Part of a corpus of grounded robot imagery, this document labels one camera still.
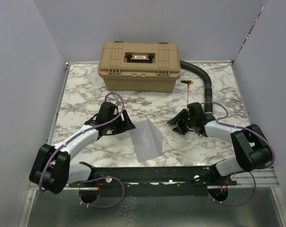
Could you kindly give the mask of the grey envelope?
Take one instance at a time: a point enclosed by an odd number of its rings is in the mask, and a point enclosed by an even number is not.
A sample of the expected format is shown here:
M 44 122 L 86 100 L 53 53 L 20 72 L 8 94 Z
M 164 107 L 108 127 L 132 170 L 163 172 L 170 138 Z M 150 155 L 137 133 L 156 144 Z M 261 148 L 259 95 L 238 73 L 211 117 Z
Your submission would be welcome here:
M 162 133 L 148 119 L 135 123 L 130 137 L 138 162 L 148 161 L 162 155 Z

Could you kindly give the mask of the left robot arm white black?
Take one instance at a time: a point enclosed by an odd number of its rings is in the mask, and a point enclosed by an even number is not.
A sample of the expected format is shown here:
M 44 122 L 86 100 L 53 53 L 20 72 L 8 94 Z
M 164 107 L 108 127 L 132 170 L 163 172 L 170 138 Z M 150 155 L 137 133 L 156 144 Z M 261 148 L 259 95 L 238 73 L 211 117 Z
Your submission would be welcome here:
M 37 153 L 29 180 L 42 191 L 60 193 L 70 183 L 81 182 L 89 187 L 96 175 L 86 164 L 71 165 L 71 160 L 88 145 L 107 135 L 116 135 L 135 129 L 125 109 L 103 102 L 99 112 L 69 138 L 55 144 L 42 145 Z

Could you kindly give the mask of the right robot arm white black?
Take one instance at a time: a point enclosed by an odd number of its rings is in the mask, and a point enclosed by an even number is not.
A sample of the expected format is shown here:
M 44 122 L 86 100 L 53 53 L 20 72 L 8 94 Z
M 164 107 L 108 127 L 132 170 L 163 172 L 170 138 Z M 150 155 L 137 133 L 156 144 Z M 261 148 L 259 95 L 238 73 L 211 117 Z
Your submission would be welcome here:
M 214 165 L 209 173 L 212 184 L 220 185 L 226 176 L 240 172 L 250 172 L 255 169 L 271 167 L 275 162 L 275 153 L 260 127 L 256 124 L 236 126 L 220 122 L 228 117 L 216 119 L 212 112 L 207 112 L 213 102 L 188 104 L 186 109 L 179 112 L 167 124 L 174 126 L 173 131 L 185 135 L 194 131 L 197 135 L 213 137 L 232 144 L 234 156 Z

